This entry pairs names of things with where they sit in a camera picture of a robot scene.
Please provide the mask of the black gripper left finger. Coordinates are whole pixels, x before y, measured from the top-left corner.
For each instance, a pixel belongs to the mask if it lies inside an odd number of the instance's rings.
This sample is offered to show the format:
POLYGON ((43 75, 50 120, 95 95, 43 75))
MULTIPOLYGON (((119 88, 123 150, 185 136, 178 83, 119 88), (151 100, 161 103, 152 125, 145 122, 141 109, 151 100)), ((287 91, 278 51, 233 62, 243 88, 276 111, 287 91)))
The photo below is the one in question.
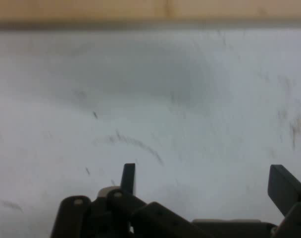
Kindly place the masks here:
POLYGON ((96 200, 62 200, 52 238, 203 238, 203 230, 159 203, 134 193, 135 164, 125 164, 120 186, 105 187, 96 200))

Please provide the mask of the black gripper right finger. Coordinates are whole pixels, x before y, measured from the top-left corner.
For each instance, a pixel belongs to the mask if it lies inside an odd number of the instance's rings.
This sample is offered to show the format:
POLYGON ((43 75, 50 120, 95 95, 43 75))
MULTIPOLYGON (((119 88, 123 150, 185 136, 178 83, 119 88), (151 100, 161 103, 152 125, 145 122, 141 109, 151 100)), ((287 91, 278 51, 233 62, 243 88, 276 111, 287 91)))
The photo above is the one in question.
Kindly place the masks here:
POLYGON ((301 182, 282 165, 271 165, 268 195, 284 216, 273 238, 301 238, 301 182))

